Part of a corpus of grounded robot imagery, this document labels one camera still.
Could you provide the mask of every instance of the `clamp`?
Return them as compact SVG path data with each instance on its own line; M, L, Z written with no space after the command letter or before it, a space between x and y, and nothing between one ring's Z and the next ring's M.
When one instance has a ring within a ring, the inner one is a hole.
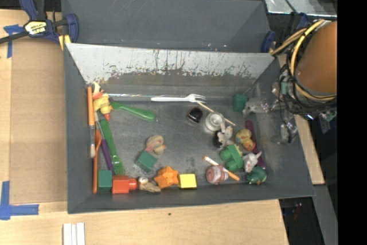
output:
M64 20L55 22L47 19L44 11L45 0L19 0L19 3L22 10L27 13L29 21L23 26L23 32L0 38L0 44L26 36L43 38L60 44L63 36L57 31L57 27L64 25L68 25L70 41L76 42L79 35L79 26L75 14L67 14Z

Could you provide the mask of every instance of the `green toy figure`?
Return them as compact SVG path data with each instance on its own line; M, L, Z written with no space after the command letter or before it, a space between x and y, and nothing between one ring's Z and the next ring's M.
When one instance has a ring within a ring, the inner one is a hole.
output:
M259 166L255 166L252 169L252 171L246 175L246 181L250 185L252 184L260 185L262 182L265 182L266 177L267 177L266 171Z

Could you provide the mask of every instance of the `white fork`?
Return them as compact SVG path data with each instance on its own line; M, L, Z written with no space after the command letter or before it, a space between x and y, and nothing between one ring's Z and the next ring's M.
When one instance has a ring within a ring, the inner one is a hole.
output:
M189 101L189 102L201 102L205 103L205 96L197 95L197 94L190 94L186 97L167 97L167 96L156 96L150 99L151 101L156 102L179 102L179 101Z

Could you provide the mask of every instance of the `green spoon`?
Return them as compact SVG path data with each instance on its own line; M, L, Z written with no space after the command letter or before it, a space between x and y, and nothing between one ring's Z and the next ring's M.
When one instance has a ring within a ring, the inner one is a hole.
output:
M110 151L111 162L112 162L112 167L114 169L114 172L116 175L120 175L120 176L124 175L125 168L124 168L124 165L122 164L122 160L117 155L116 148L115 148L115 142L112 137L110 124L105 119L101 119L99 121L99 124L101 126L102 133L104 135L104 139L106 140L108 150Z
M131 107L116 101L112 101L110 105L114 110L126 110L149 122L155 121L155 114L153 112L141 110L140 108Z

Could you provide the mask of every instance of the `purple stick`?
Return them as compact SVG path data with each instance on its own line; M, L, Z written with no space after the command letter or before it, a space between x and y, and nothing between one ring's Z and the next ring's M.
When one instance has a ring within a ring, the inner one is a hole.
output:
M106 160L106 164L108 166L108 169L112 171L112 174L115 174L114 173L114 168L112 167L110 152L108 151L108 146L107 146L107 142L106 142L105 139L102 139L101 147L102 147L102 152L103 152L103 155L104 155L104 159Z

